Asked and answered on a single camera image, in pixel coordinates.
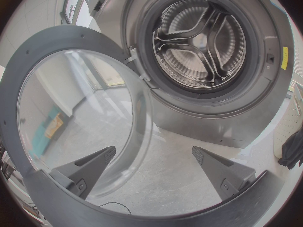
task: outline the black cloth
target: black cloth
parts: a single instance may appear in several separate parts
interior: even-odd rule
[[[278,163],[291,170],[298,161],[301,166],[303,163],[303,127],[283,144],[282,158]]]

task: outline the washing machine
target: washing machine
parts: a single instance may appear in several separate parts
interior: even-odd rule
[[[286,96],[294,40],[276,0],[99,0],[92,14],[151,89],[157,127],[245,148]]]

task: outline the gray tile floor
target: gray tile floor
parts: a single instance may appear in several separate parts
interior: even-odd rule
[[[97,91],[78,107],[65,132],[44,155],[50,168],[110,145],[116,145],[118,153],[121,151],[131,128],[131,104],[125,89],[114,90]],[[289,170],[280,166],[273,154],[273,130],[288,104],[289,99],[285,99],[269,126],[246,149],[214,145],[154,127],[148,153],[135,175],[117,191],[89,201],[97,206],[119,202],[132,214],[145,216],[185,214],[220,203],[220,197],[191,153],[193,145],[255,168],[256,175],[269,169],[285,179]],[[128,213],[117,204],[103,207]]]

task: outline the white wall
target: white wall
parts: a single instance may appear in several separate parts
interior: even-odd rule
[[[0,65],[6,67],[13,53],[30,36],[61,24],[58,18],[63,3],[62,0],[23,0],[0,36]]]

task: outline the yellow sticker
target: yellow sticker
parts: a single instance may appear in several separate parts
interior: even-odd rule
[[[288,47],[283,47],[282,69],[286,70],[288,64]]]

